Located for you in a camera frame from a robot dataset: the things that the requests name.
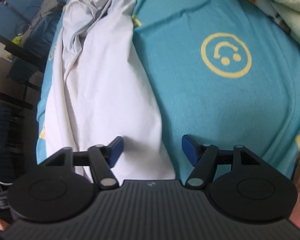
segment white cloth on chair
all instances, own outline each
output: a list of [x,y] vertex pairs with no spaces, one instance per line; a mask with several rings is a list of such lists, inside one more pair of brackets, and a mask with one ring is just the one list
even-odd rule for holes
[[135,2],[70,0],[45,113],[47,157],[122,136],[124,152],[112,169],[120,183],[175,178],[159,108],[132,43]]

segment black device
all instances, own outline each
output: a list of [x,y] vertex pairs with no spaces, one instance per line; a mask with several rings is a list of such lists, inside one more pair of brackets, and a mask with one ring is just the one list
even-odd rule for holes
[[[9,188],[15,222],[0,239],[300,239],[288,221],[298,197],[289,179],[241,145],[219,150],[184,135],[182,148],[194,166],[185,185],[125,180],[121,187],[110,169],[121,137],[87,152],[63,148]],[[214,180],[223,164],[231,171]],[[74,166],[90,166],[93,183]]]

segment white cloth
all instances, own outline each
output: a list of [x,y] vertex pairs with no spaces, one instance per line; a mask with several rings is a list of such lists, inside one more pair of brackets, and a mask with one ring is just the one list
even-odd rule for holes
[[46,113],[47,157],[124,139],[112,169],[124,179],[174,179],[162,122],[132,43],[135,0],[70,0],[54,62]]

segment teal bedsheet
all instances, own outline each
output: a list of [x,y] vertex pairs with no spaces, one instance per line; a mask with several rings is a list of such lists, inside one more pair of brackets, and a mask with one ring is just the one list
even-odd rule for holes
[[[300,46],[291,37],[247,0],[137,0],[132,19],[179,178],[192,170],[184,134],[221,149],[245,145],[292,176],[300,156]],[[61,22],[38,106],[40,132]],[[39,138],[38,163],[45,158]]]

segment yellow dot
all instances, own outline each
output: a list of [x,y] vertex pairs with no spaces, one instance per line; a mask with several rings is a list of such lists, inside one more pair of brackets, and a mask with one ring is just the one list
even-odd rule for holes
[[235,61],[240,61],[240,60],[241,60],[240,54],[234,53],[234,54],[233,54],[233,59],[234,59]]
[[221,63],[222,63],[223,65],[228,66],[228,65],[230,64],[230,60],[229,60],[227,57],[222,57],[222,58],[221,58]]

